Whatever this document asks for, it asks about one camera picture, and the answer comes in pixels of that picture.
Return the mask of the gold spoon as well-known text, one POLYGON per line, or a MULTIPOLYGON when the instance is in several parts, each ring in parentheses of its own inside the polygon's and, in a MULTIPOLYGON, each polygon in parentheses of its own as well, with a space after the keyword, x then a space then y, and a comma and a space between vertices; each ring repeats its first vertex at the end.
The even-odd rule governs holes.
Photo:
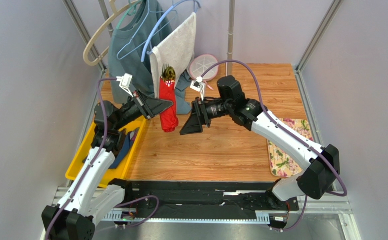
POLYGON ((162 81, 165 83, 168 87, 173 87, 176 83, 176 72, 173 67, 169 66, 167 68, 167 79, 162 81))

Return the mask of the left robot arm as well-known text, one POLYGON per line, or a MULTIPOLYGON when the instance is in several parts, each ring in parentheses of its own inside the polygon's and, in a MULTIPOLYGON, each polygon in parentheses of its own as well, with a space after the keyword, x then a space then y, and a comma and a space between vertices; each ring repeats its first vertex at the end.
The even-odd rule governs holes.
POLYGON ((46 206, 42 220, 46 240, 91 240, 97 225, 125 200, 128 184, 108 185, 97 198, 94 194, 105 173, 124 145, 120 130, 138 118, 150 120, 173 106, 170 100, 149 97, 134 91, 121 108, 99 100, 95 107, 95 132, 84 165, 70 189, 56 206, 46 206))

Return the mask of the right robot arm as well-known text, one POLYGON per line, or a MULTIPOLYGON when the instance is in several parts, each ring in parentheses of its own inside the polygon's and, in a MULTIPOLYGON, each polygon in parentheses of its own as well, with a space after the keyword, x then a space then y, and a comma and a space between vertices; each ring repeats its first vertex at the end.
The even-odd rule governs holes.
POLYGON ((288 154, 302 169, 301 173, 277 180, 267 194, 272 200, 285 202, 308 196, 319 200, 330 191, 340 176, 340 152, 332 144, 324 147, 288 127, 255 99, 246 98, 242 86, 232 75, 217 81, 219 98, 196 98, 191 115, 180 135, 198 134, 213 119, 230 116, 246 128, 288 154))

